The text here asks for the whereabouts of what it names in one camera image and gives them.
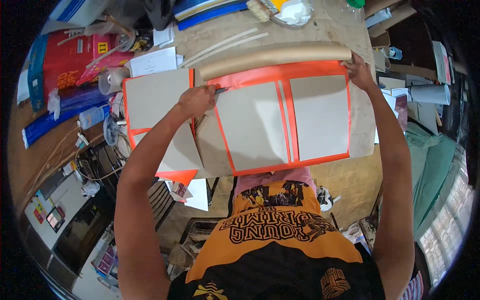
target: pink shorts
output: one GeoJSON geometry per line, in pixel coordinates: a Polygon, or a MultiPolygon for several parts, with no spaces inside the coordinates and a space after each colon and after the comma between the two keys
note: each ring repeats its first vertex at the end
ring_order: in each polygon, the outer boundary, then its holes
{"type": "Polygon", "coordinates": [[[308,184],[312,187],[315,195],[317,194],[317,187],[313,182],[310,169],[308,167],[288,169],[276,171],[272,173],[259,173],[252,175],[243,175],[237,177],[237,186],[235,187],[235,195],[237,197],[243,191],[249,190],[253,187],[268,184],[274,181],[295,180],[308,184]]]}

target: person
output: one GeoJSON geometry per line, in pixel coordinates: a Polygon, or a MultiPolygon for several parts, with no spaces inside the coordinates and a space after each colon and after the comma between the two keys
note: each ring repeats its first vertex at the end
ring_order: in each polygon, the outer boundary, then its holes
{"type": "Polygon", "coordinates": [[[383,203],[372,256],[321,217],[308,168],[239,176],[232,215],[219,221],[192,268],[170,282],[148,201],[175,131],[214,103],[191,88],[132,152],[118,183],[115,241],[124,299],[397,300],[414,263],[410,154],[370,66],[356,53],[351,82],[369,96],[380,140],[383,203]]]}

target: brown kraft paper roll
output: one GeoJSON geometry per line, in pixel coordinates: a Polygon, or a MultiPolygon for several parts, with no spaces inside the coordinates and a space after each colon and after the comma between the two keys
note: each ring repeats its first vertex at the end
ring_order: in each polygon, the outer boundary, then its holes
{"type": "Polygon", "coordinates": [[[280,65],[284,63],[316,60],[349,60],[349,48],[335,45],[318,45],[270,49],[219,60],[199,68],[203,80],[238,73],[242,71],[280,65]]]}

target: orange t-shirt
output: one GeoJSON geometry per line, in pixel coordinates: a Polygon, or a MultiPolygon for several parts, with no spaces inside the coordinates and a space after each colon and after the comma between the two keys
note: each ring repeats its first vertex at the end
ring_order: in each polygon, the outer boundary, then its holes
{"type": "Polygon", "coordinates": [[[235,197],[231,217],[217,224],[184,285],[172,282],[169,299],[179,289],[179,299],[384,298],[369,255],[322,218],[312,188],[290,180],[235,197]]]}

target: green fabric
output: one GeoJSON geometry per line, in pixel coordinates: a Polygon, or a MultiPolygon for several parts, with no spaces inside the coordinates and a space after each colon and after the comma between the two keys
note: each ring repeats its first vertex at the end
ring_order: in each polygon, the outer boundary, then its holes
{"type": "Polygon", "coordinates": [[[443,134],[430,135],[409,122],[405,134],[412,160],[413,231],[433,207],[453,159],[456,143],[443,134]]]}

